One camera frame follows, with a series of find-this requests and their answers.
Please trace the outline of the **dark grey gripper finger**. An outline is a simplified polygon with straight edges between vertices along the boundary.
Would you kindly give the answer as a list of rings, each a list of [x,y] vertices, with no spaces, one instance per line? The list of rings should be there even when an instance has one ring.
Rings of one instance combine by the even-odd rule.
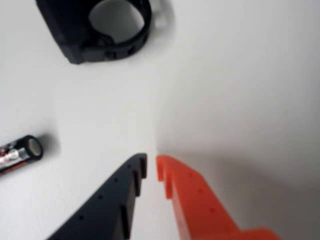
[[[124,162],[51,236],[51,240],[128,240],[135,209],[147,176],[147,155]]]

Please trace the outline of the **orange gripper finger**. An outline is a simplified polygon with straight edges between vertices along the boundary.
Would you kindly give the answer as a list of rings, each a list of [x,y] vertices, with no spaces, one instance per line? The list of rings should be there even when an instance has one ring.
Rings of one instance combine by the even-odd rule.
[[[204,177],[169,155],[156,157],[158,180],[172,201],[182,240],[277,240],[266,228],[240,229]]]

